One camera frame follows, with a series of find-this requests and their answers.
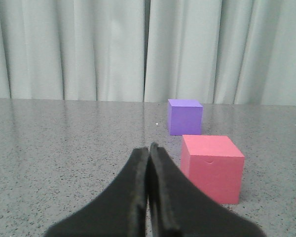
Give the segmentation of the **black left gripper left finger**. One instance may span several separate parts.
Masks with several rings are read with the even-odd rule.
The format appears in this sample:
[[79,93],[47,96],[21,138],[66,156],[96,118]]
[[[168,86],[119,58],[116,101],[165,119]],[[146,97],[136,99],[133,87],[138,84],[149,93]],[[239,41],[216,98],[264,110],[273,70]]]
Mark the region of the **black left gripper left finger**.
[[137,148],[110,185],[47,237],[143,237],[146,234],[148,149]]

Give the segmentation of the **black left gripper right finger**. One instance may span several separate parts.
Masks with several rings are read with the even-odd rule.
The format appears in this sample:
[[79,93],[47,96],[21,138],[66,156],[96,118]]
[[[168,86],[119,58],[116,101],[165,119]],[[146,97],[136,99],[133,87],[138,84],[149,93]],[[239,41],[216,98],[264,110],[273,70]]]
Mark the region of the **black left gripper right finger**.
[[148,197],[155,237],[261,237],[254,223],[196,188],[157,143],[150,147]]

